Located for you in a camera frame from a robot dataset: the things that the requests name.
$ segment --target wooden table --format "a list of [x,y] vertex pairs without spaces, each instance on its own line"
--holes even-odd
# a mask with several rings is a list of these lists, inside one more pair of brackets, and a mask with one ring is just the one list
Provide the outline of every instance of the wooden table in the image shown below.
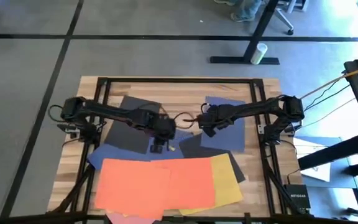
[[[78,96],[93,99],[96,89],[98,77],[82,77],[78,89]],[[276,79],[263,79],[266,97],[278,96],[281,94],[279,81]],[[134,83],[134,82],[116,82],[111,84],[109,92],[108,105],[119,106],[124,95],[142,98],[145,100],[156,101],[168,111],[170,116],[187,111],[194,117],[200,113],[200,105],[204,103],[205,96],[218,96],[230,98],[233,100],[242,100],[252,102],[250,95],[250,86],[243,83]],[[107,125],[102,133],[102,141],[109,130],[112,121],[107,121]],[[197,125],[187,130],[198,134],[201,132]],[[292,138],[282,137],[292,142]],[[194,214],[194,216],[202,217],[243,217],[245,212],[249,212],[252,217],[269,217],[269,209],[267,204],[267,196],[265,190],[264,175],[262,172],[262,163],[260,158],[260,147],[258,142],[257,128],[255,118],[246,118],[246,148],[244,153],[233,153],[239,164],[246,180],[241,182],[240,188],[244,196],[243,201],[226,205],[223,207],[203,211]],[[83,143],[73,142],[65,145],[62,151],[62,157],[57,170],[53,190],[50,197],[48,210],[56,208],[60,202],[66,197],[67,193],[75,184],[80,157],[83,150]],[[280,166],[281,178],[285,183],[287,175],[299,169],[298,161],[293,146],[287,142],[283,142],[277,146],[277,157]],[[88,213],[92,215],[104,215],[103,210],[94,208],[94,195],[98,184],[99,172],[95,173],[94,184],[91,194],[91,202]],[[301,175],[295,172],[290,176],[292,184],[302,184]],[[275,210],[280,213],[279,200],[277,191],[273,185],[273,197],[275,202]],[[83,192],[80,193],[78,208],[82,207]],[[178,210],[167,210],[164,215],[180,215]]]

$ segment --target netgear logo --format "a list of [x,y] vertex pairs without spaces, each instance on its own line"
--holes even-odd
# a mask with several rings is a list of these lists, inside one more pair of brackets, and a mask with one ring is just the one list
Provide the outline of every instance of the netgear logo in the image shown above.
[[306,195],[291,194],[291,197],[306,197]]

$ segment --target shoe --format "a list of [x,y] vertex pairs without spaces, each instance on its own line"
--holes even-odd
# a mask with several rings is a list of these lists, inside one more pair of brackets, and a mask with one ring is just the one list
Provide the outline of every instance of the shoe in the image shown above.
[[225,1],[225,0],[214,0],[214,2],[218,3],[218,4],[227,4],[228,6],[233,6],[236,3],[235,2],[230,2],[230,1]]
[[255,17],[251,17],[251,18],[241,18],[238,17],[235,13],[230,14],[230,18],[234,21],[234,22],[252,22],[255,20]]

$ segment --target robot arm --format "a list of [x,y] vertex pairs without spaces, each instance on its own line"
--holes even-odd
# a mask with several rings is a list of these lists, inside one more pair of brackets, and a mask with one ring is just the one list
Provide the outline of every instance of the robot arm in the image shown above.
[[154,137],[154,145],[150,148],[151,152],[161,153],[162,146],[175,136],[176,123],[167,114],[159,114],[140,108],[125,110],[102,105],[83,97],[67,99],[60,117],[80,130],[80,138],[91,139],[97,134],[96,126],[86,119],[91,115],[124,122],[132,128],[151,135]]
[[198,126],[209,136],[213,137],[218,130],[234,124],[239,118],[255,116],[259,114],[274,114],[277,119],[273,124],[264,127],[264,142],[267,144],[279,144],[280,133],[291,123],[301,121],[305,116],[300,99],[294,96],[279,96],[269,98],[266,101],[247,103],[244,105],[210,105],[208,110],[197,116],[195,121]]

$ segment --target white cup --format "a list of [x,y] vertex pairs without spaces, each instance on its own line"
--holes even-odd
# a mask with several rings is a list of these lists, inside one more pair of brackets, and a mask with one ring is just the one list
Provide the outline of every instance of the white cup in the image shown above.
[[267,51],[266,44],[258,44],[258,46],[256,46],[254,55],[251,58],[251,63],[253,63],[254,65],[258,65],[261,59],[264,57],[266,51]]

